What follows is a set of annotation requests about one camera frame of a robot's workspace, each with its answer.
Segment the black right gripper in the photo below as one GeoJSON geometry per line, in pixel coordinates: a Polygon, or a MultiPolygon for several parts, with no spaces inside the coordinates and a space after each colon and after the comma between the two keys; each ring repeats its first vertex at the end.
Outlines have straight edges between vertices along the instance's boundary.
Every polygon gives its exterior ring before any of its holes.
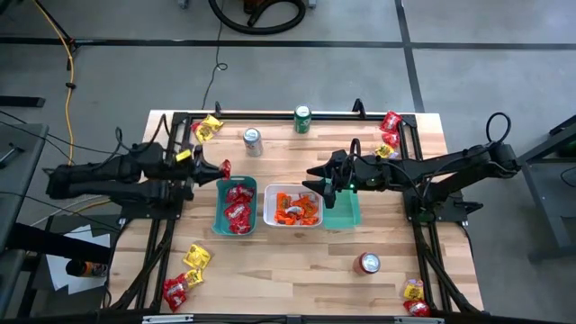
{"type": "Polygon", "coordinates": [[[321,166],[307,170],[312,176],[331,176],[332,184],[326,179],[306,180],[301,184],[320,195],[327,209],[333,209],[336,190],[385,191],[396,187],[392,178],[392,164],[376,156],[361,157],[345,151],[334,151],[321,166]]]}

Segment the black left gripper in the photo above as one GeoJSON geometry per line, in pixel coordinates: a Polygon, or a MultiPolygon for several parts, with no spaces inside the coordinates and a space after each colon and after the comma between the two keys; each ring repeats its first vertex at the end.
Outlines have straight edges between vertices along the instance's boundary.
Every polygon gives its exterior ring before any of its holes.
{"type": "Polygon", "coordinates": [[[193,178],[194,170],[200,171],[196,175],[198,185],[206,185],[223,178],[223,166],[209,163],[204,157],[202,145],[185,149],[175,153],[168,160],[168,179],[170,181],[186,181],[188,178],[193,178]],[[181,162],[176,162],[176,154],[185,149],[190,149],[192,156],[181,162]]]}

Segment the large yellow candy packet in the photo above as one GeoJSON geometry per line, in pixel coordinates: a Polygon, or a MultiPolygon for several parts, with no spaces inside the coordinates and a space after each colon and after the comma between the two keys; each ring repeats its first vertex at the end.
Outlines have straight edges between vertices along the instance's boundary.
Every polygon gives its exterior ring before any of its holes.
{"type": "Polygon", "coordinates": [[[192,244],[185,253],[183,262],[192,269],[205,269],[212,260],[211,252],[204,246],[192,244]]]}

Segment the pink-edged yellow candy packet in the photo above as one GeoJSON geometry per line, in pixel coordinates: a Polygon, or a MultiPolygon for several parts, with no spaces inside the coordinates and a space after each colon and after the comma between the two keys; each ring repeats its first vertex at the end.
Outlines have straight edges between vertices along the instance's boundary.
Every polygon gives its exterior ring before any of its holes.
{"type": "Polygon", "coordinates": [[[211,140],[214,137],[213,130],[210,126],[202,123],[196,122],[191,126],[194,136],[200,144],[211,140]]]}

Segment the translucent teal plastic bin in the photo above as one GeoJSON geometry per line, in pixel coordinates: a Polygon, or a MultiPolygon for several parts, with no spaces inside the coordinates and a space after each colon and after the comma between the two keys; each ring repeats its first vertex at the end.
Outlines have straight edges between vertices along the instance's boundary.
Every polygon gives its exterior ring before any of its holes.
{"type": "Polygon", "coordinates": [[[327,230],[351,230],[361,223],[362,215],[358,194],[353,191],[353,185],[335,192],[334,207],[328,209],[325,203],[320,204],[324,227],[327,230]]]}

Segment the dark green plastic bin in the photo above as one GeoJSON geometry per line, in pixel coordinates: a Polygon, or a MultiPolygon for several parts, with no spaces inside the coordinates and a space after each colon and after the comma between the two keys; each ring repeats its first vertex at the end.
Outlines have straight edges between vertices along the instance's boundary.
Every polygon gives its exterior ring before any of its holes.
{"type": "Polygon", "coordinates": [[[217,187],[217,204],[214,223],[212,224],[212,231],[222,236],[247,236],[250,235],[257,225],[257,181],[247,175],[236,175],[229,180],[218,180],[217,187]],[[225,210],[232,205],[231,202],[226,202],[226,195],[229,189],[235,185],[244,185],[248,189],[254,190],[254,195],[251,202],[248,204],[250,207],[250,214],[248,221],[250,229],[244,233],[234,233],[230,230],[230,221],[225,217],[225,210]]]}

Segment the silver soda can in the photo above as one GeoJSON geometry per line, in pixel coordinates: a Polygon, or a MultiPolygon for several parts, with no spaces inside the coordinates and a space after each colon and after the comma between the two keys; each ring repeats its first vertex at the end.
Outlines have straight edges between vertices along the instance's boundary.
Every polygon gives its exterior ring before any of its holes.
{"type": "Polygon", "coordinates": [[[243,134],[243,140],[247,154],[251,157],[259,157],[263,153],[263,144],[260,132],[255,128],[248,128],[243,134]]]}

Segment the green soda can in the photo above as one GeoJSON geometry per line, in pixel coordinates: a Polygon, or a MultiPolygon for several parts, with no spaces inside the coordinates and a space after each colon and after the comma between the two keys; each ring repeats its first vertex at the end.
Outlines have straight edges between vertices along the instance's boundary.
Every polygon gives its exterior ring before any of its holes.
{"type": "Polygon", "coordinates": [[[307,133],[311,127],[311,109],[307,105],[299,105],[294,109],[294,130],[297,133],[307,133]]]}

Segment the white plastic bin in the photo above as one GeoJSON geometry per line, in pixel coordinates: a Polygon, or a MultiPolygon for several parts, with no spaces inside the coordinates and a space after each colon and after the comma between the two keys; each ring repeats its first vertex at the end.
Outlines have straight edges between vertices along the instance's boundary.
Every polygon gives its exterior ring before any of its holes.
{"type": "Polygon", "coordinates": [[[263,211],[263,219],[265,223],[272,227],[279,227],[279,228],[315,228],[318,227],[323,221],[323,214],[320,207],[320,204],[323,203],[322,198],[317,194],[311,191],[310,189],[299,185],[299,184],[270,184],[265,189],[265,202],[264,202],[264,211],[263,211]],[[299,224],[300,218],[297,218],[297,221],[294,225],[280,225],[277,224],[274,220],[276,210],[276,195],[280,192],[289,194],[292,197],[292,206],[293,202],[298,200],[302,195],[311,195],[315,202],[318,205],[318,212],[315,215],[319,218],[319,222],[316,226],[302,226],[299,224]]]}

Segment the red soda can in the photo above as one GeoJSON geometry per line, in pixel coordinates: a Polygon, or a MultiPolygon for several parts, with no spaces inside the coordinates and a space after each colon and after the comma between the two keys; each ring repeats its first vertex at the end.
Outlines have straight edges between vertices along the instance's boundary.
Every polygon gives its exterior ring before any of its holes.
{"type": "Polygon", "coordinates": [[[353,262],[353,271],[358,275],[373,275],[381,268],[380,258],[369,252],[359,255],[353,262]]]}

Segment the orange and black can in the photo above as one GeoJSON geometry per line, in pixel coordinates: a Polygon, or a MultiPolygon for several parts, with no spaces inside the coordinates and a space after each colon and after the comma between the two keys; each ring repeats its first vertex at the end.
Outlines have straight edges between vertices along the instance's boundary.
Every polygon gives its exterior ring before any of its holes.
{"type": "Polygon", "coordinates": [[[65,269],[68,275],[75,277],[106,277],[108,274],[108,265],[77,259],[68,261],[65,269]]]}

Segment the black crossbar with silver brackets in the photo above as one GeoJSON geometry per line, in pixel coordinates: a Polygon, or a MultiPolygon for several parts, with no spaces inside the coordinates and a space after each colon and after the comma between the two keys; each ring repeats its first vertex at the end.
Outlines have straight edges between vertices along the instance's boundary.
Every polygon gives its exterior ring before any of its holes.
{"type": "Polygon", "coordinates": [[[0,324],[565,324],[487,313],[437,311],[430,317],[377,315],[155,314],[152,310],[97,310],[84,314],[0,319],[0,324]]]}

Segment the black desk crossbar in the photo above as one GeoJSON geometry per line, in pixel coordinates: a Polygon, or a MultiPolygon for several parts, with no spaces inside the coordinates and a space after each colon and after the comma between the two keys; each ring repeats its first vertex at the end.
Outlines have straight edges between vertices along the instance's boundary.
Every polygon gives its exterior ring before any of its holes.
{"type": "Polygon", "coordinates": [[[24,250],[44,255],[81,259],[107,264],[112,254],[109,247],[78,238],[69,238],[29,225],[15,223],[7,233],[1,249],[24,250]]]}

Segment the white paper sheet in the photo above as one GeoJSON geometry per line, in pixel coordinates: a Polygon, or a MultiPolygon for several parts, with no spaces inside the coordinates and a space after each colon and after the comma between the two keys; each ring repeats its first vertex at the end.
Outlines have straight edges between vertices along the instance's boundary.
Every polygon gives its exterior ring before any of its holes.
{"type": "MultiPolygon", "coordinates": [[[[71,232],[65,233],[65,236],[107,248],[110,246],[110,235],[104,234],[94,237],[90,225],[73,229],[71,232]]],[[[68,294],[74,294],[104,285],[105,277],[76,277],[67,274],[66,265],[70,261],[69,258],[52,255],[46,255],[46,258],[49,265],[50,278],[56,291],[61,288],[67,288],[68,294]]]]}

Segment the grey desk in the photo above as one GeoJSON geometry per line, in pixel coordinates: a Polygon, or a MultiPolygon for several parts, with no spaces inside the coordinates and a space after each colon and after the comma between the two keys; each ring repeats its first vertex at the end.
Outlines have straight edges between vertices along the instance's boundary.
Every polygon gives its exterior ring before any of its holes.
{"type": "Polygon", "coordinates": [[[23,250],[1,246],[17,221],[48,130],[47,125],[39,123],[0,125],[0,157],[10,148],[10,142],[25,149],[8,167],[0,169],[0,320],[5,317],[25,259],[23,250]]]}

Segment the flat black floor bar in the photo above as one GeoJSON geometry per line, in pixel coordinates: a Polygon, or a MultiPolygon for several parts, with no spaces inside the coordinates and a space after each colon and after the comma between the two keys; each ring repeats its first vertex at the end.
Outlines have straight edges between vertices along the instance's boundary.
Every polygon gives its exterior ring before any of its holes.
{"type": "Polygon", "coordinates": [[[41,108],[45,102],[46,100],[42,97],[0,95],[2,107],[41,108]]]}

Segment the grey metal stand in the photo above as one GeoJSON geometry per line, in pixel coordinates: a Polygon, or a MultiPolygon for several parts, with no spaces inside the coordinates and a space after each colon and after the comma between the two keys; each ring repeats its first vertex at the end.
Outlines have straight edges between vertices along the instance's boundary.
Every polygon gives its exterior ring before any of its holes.
{"type": "Polygon", "coordinates": [[[557,151],[576,143],[576,115],[549,131],[546,141],[517,157],[504,150],[504,168],[523,174],[540,214],[547,220],[555,247],[528,255],[532,263],[576,257],[576,239],[565,222],[576,220],[576,156],[559,157],[557,151]]]}

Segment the black aluminium table frame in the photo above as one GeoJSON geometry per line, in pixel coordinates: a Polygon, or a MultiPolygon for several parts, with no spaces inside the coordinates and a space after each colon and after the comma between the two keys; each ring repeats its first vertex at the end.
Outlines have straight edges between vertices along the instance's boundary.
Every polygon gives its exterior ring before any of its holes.
{"type": "MultiPolygon", "coordinates": [[[[217,136],[204,149],[209,160],[228,159],[232,171],[251,176],[257,190],[269,185],[297,185],[307,169],[324,163],[338,149],[359,139],[364,153],[381,144],[378,112],[318,113],[309,132],[293,128],[290,112],[223,112],[217,136]],[[246,129],[257,129],[263,153],[251,157],[243,140],[246,129]]],[[[217,188],[198,188],[184,206],[167,257],[159,270],[167,277],[185,271],[183,258],[194,243],[213,255],[204,282],[188,295],[183,311],[296,315],[401,315],[402,290],[419,278],[413,229],[400,193],[361,192],[362,215],[354,229],[272,227],[256,220],[247,236],[222,236],[212,231],[217,188]],[[359,275],[353,262],[364,252],[376,254],[381,268],[359,275]]]]}

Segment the black handled tool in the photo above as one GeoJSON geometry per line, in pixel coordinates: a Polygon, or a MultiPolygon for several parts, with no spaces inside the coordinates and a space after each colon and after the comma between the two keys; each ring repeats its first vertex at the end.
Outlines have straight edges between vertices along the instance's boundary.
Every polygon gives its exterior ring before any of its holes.
{"type": "Polygon", "coordinates": [[[12,142],[9,143],[9,147],[10,148],[0,157],[0,169],[8,167],[9,164],[25,152],[24,148],[21,148],[12,142]]]}

